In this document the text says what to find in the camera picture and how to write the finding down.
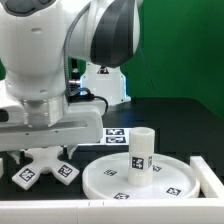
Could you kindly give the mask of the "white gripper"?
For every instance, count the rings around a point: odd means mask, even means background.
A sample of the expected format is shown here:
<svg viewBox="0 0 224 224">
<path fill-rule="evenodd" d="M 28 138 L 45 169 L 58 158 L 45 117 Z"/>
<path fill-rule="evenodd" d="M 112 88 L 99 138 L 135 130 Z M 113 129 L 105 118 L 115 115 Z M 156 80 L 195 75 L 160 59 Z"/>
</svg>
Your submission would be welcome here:
<svg viewBox="0 0 224 224">
<path fill-rule="evenodd" d="M 41 117 L 32 116 L 34 126 L 25 123 L 23 105 L 9 96 L 5 81 L 0 81 L 0 152 L 8 151 L 17 164 L 21 149 L 65 146 L 68 158 L 80 143 L 96 143 L 103 136 L 102 116 L 106 104 L 102 100 L 81 101 L 64 105 L 63 117 L 45 125 Z"/>
</svg>

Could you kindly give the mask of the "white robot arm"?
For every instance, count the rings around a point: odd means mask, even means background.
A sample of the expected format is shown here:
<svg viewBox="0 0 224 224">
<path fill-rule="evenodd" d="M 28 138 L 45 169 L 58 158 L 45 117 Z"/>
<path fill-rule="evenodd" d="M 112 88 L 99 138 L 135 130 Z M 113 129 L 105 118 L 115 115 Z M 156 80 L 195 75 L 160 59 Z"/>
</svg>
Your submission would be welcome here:
<svg viewBox="0 0 224 224">
<path fill-rule="evenodd" d="M 0 0 L 0 152 L 97 142 L 104 106 L 78 100 L 69 59 L 116 68 L 135 53 L 143 0 Z"/>
</svg>

